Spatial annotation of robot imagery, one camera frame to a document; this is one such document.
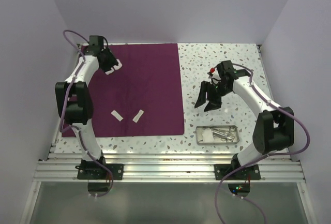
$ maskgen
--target white rectangular piece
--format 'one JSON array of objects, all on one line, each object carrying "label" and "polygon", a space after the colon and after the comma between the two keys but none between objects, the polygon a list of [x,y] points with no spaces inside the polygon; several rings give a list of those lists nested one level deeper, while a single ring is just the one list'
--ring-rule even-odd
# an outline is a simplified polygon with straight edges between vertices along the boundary
[{"label": "white rectangular piece", "polygon": [[143,115],[144,111],[139,110],[138,114],[132,119],[135,123],[139,121],[139,118]]},{"label": "white rectangular piece", "polygon": [[213,143],[214,137],[213,137],[213,131],[210,129],[205,129],[202,132],[203,142],[204,143]]},{"label": "white rectangular piece", "polygon": [[111,112],[111,114],[116,118],[118,119],[119,121],[123,120],[123,117],[116,112],[116,110],[113,110],[113,112]]}]

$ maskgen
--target terrazzo table surface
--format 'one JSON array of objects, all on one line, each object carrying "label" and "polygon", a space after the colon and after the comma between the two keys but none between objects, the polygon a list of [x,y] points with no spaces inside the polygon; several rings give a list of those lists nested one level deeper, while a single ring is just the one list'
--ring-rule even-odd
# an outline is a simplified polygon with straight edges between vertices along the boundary
[{"label": "terrazzo table surface", "polygon": [[[255,116],[235,94],[222,98],[222,108],[203,112],[195,109],[200,83],[208,80],[207,72],[224,60],[254,70],[254,81],[266,95],[270,91],[255,44],[179,43],[178,54],[182,81],[185,133],[179,136],[140,136],[97,138],[104,153],[118,154],[218,154],[238,153],[252,142]],[[235,145],[197,145],[195,128],[207,125],[236,125],[240,141]],[[76,138],[57,138],[55,153],[80,153]]]}]

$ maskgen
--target gray wall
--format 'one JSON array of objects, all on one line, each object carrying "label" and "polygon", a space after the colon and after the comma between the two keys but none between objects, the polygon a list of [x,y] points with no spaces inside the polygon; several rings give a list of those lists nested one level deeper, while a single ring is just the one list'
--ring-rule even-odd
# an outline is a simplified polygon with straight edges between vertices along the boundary
[{"label": "gray wall", "polygon": [[[307,125],[299,155],[320,223],[331,223],[331,0],[289,0],[262,46],[273,95]],[[296,127],[293,150],[306,138]]]},{"label": "gray wall", "polygon": [[56,122],[72,50],[53,0],[0,0],[0,223],[18,223]]},{"label": "gray wall", "polygon": [[261,44],[287,0],[55,0],[68,27],[116,42]]}]

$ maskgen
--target purple placemat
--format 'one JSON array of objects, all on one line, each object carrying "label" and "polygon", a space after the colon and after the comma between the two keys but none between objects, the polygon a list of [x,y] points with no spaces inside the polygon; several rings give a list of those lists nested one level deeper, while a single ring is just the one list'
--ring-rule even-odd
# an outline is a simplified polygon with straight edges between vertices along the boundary
[{"label": "purple placemat", "polygon": [[[110,46],[122,68],[98,70],[89,83],[96,137],[182,135],[184,113],[177,44]],[[144,113],[137,123],[132,119]],[[111,112],[124,119],[119,122]],[[73,137],[72,131],[63,137]]]}]

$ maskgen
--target purple cable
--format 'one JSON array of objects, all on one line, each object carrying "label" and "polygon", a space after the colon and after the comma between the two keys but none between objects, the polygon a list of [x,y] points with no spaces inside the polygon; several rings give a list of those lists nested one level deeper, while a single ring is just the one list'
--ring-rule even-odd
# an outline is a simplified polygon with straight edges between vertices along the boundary
[{"label": "purple cable", "polygon": [[95,157],[92,156],[92,154],[86,149],[86,146],[83,142],[83,138],[82,138],[82,135],[81,135],[81,131],[79,129],[79,127],[77,126],[73,126],[73,125],[69,125],[68,127],[66,128],[63,128],[63,123],[64,123],[64,117],[65,117],[65,112],[66,112],[66,109],[67,109],[67,104],[68,104],[68,98],[69,98],[69,93],[70,93],[70,89],[74,83],[74,80],[76,78],[76,76],[78,75],[79,71],[81,70],[82,66],[84,65],[85,63],[85,55],[84,53],[78,49],[78,47],[72,43],[68,37],[66,36],[66,33],[67,32],[70,32],[70,33],[73,33],[73,34],[76,34],[78,36],[80,36],[81,38],[83,38],[86,42],[88,42],[88,40],[86,38],[84,38],[82,35],[80,35],[79,33],[76,33],[75,31],[72,31],[72,30],[64,30],[63,31],[63,36],[65,37],[65,39],[69,42],[69,44],[71,44],[72,47],[74,47],[83,57],[83,63],[81,63],[81,65],[77,68],[77,70],[75,71],[74,73],[74,76],[72,77],[72,80],[66,90],[66,95],[65,95],[65,99],[64,99],[64,104],[63,104],[63,108],[62,108],[62,112],[61,112],[61,120],[60,120],[60,125],[59,125],[59,131],[61,133],[63,132],[66,132],[68,131],[69,129],[72,129],[72,128],[75,128],[77,131],[78,131],[78,137],[79,137],[79,142],[81,143],[81,146],[83,148],[83,150],[86,152],[86,154],[90,157],[90,159],[93,160],[94,163],[96,163],[98,166],[100,166],[101,168],[103,168],[104,170],[107,171],[107,173],[110,175],[111,177],[111,182],[110,182],[110,186],[108,187],[108,190],[105,192],[105,193],[102,193],[100,195],[98,194],[95,194],[94,197],[103,197],[105,195],[108,194],[108,192],[111,190],[111,188],[113,187],[113,183],[114,183],[114,179],[113,179],[113,173],[104,165],[102,165],[101,163],[99,163]]},{"label": "purple cable", "polygon": [[[239,64],[233,64],[233,65],[234,65],[234,66],[242,67],[242,68],[246,69],[248,72],[250,72],[249,83],[251,84],[252,89],[254,90],[254,92],[255,92],[255,93],[256,93],[256,94],[257,94],[257,95],[258,95],[258,96],[259,96],[259,97],[265,102],[265,103],[269,104],[272,108],[278,110],[278,111],[281,112],[282,114],[284,114],[284,115],[286,115],[286,116],[292,118],[293,120],[295,120],[295,121],[296,121],[296,122],[302,127],[302,129],[304,130],[304,132],[305,132],[305,134],[306,134],[306,136],[307,136],[307,142],[306,142],[306,145],[305,145],[302,149],[300,149],[300,150],[298,150],[298,151],[296,151],[296,152],[288,152],[288,153],[270,153],[270,154],[265,154],[265,155],[263,155],[262,157],[260,157],[260,158],[258,158],[258,159],[256,159],[256,160],[254,160],[254,161],[252,161],[252,162],[249,162],[249,163],[247,163],[247,164],[245,164],[245,165],[243,165],[243,166],[240,166],[239,168],[237,168],[237,169],[231,171],[230,173],[228,173],[227,175],[225,175],[225,176],[222,178],[222,180],[219,182],[219,184],[218,184],[218,186],[217,186],[217,189],[216,189],[216,192],[215,192],[215,197],[214,197],[214,204],[215,204],[216,212],[217,212],[217,215],[218,215],[219,219],[221,220],[221,222],[222,222],[223,224],[225,224],[225,221],[224,221],[224,219],[222,218],[221,213],[220,213],[220,211],[219,211],[219,209],[218,209],[217,196],[218,196],[218,192],[219,192],[219,190],[220,190],[220,188],[221,188],[222,183],[223,183],[223,182],[224,182],[229,176],[231,176],[232,174],[234,174],[234,173],[236,173],[236,172],[238,172],[238,171],[240,171],[240,170],[242,170],[242,169],[244,169],[244,168],[246,168],[246,167],[248,167],[248,166],[250,166],[250,165],[254,165],[254,164],[256,164],[257,162],[259,162],[259,161],[265,159],[265,158],[268,157],[268,156],[295,155],[295,154],[302,153],[302,152],[304,152],[304,151],[309,147],[309,144],[310,144],[310,135],[309,135],[309,132],[308,132],[307,127],[306,127],[306,126],[305,126],[305,125],[304,125],[304,124],[303,124],[298,118],[296,118],[294,115],[289,114],[288,112],[286,112],[286,111],[282,110],[281,108],[279,108],[279,107],[273,105],[272,103],[268,103],[267,99],[265,99],[265,98],[261,95],[261,93],[255,88],[254,84],[252,84],[252,81],[253,81],[253,74],[254,74],[253,71],[252,71],[251,69],[247,68],[246,66],[243,66],[243,65],[239,65]],[[262,216],[263,216],[264,223],[267,223],[267,218],[266,218],[266,215],[265,215],[265,213],[263,212],[263,210],[262,210],[262,209],[261,209],[256,203],[254,203],[253,201],[251,201],[251,200],[249,200],[249,199],[247,199],[247,198],[244,198],[244,200],[250,202],[250,203],[253,204],[255,207],[257,207],[257,208],[260,210],[260,212],[261,212],[261,214],[262,214]]]}]

